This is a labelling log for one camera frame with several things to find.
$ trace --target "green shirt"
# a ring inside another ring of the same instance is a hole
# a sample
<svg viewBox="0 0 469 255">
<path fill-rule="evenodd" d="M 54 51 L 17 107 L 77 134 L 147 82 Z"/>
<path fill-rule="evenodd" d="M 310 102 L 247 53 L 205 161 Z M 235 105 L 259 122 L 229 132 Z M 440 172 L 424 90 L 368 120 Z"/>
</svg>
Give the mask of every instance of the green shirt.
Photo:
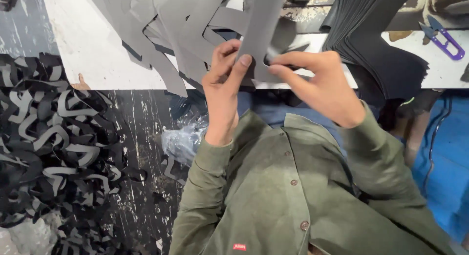
<svg viewBox="0 0 469 255">
<path fill-rule="evenodd" d="M 453 254 L 425 205 L 402 144 L 366 104 L 339 128 L 348 157 L 322 126 L 287 114 L 272 129 L 245 113 L 233 141 L 202 141 L 182 193 L 170 254 Z M 366 201 L 354 196 L 344 170 Z"/>
</svg>

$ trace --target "purple scissors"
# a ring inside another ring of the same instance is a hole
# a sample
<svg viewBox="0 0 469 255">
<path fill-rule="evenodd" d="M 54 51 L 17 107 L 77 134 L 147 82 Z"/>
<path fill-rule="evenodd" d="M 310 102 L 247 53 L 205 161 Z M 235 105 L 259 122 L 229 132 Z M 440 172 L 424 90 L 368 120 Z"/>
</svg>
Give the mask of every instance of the purple scissors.
<svg viewBox="0 0 469 255">
<path fill-rule="evenodd" d="M 460 45 L 449 35 L 448 31 L 443 28 L 441 23 L 439 23 L 435 18 L 432 16 L 427 16 L 428 22 L 430 23 L 430 27 L 424 25 L 423 23 L 419 22 L 422 31 L 425 33 L 425 36 L 430 38 L 446 55 L 448 55 L 452 60 L 461 60 L 466 52 L 464 49 L 460 47 Z M 445 44 L 442 44 L 438 41 L 437 37 L 433 35 L 434 31 L 439 31 L 448 41 Z M 453 55 L 451 52 L 448 51 L 448 44 L 451 44 L 458 49 L 458 53 Z"/>
</svg>

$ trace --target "black cable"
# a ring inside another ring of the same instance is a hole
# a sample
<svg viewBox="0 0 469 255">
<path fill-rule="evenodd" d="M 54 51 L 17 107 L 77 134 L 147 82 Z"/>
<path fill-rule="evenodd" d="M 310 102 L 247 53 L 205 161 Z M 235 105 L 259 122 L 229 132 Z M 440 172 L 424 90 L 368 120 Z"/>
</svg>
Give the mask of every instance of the black cable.
<svg viewBox="0 0 469 255">
<path fill-rule="evenodd" d="M 430 173 L 433 171 L 433 168 L 435 167 L 435 163 L 433 162 L 433 157 L 432 157 L 432 154 L 433 154 L 433 144 L 435 143 L 435 137 L 437 136 L 437 132 L 438 132 L 439 127 L 441 126 L 441 123 L 443 122 L 443 120 L 445 120 L 446 118 L 448 118 L 448 116 L 449 116 L 449 114 L 451 113 L 452 110 L 453 110 L 453 99 L 452 99 L 452 97 L 449 97 L 449 108 L 448 108 L 448 112 L 438 121 L 438 124 L 437 124 L 435 130 L 433 131 L 433 134 L 431 135 L 430 152 L 429 152 L 429 154 L 428 154 L 428 159 L 430 160 L 430 168 L 428 169 L 428 172 L 427 172 L 427 174 L 425 175 L 424 184 L 423 184 L 423 188 L 422 188 L 423 195 L 424 195 L 425 198 L 427 198 L 427 183 L 428 183 L 428 178 L 429 178 L 429 176 L 430 176 Z"/>
</svg>

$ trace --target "clear plastic bag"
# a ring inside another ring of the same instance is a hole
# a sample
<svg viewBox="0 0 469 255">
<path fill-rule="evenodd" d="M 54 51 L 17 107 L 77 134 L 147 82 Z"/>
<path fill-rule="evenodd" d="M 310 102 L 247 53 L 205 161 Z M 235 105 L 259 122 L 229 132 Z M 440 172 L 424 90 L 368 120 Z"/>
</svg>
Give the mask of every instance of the clear plastic bag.
<svg viewBox="0 0 469 255">
<path fill-rule="evenodd" d="M 197 149 L 208 127 L 208 115 L 189 111 L 177 121 L 179 130 L 167 130 L 161 134 L 161 145 L 168 156 L 179 163 L 191 166 Z"/>
</svg>

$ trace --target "table surface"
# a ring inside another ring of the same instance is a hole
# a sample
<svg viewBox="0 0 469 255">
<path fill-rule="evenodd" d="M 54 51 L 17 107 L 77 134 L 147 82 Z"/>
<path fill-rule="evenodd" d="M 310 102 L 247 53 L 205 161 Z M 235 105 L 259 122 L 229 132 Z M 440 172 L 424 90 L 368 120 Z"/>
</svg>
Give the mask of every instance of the table surface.
<svg viewBox="0 0 469 255">
<path fill-rule="evenodd" d="M 92 90 L 164 90 L 166 86 L 157 71 L 133 63 L 121 46 L 121 39 L 97 10 L 91 0 L 44 0 L 60 50 L 67 77 L 79 83 L 78 75 Z M 228 7 L 242 9 L 243 0 L 231 0 Z M 469 31 L 450 31 L 463 49 L 469 49 Z M 308 52 L 319 52 L 327 34 L 302 35 L 310 41 Z M 429 63 L 428 75 L 422 82 L 424 89 L 469 88 L 460 80 L 469 56 L 459 61 L 451 60 L 434 43 L 423 45 L 424 33 L 414 31 L 395 42 L 389 33 L 382 37 L 392 46 L 419 55 Z M 357 88 L 348 68 L 344 71 L 349 85 Z M 306 70 L 300 74 L 312 75 Z M 257 88 L 288 88 L 286 84 L 256 83 Z"/>
</svg>

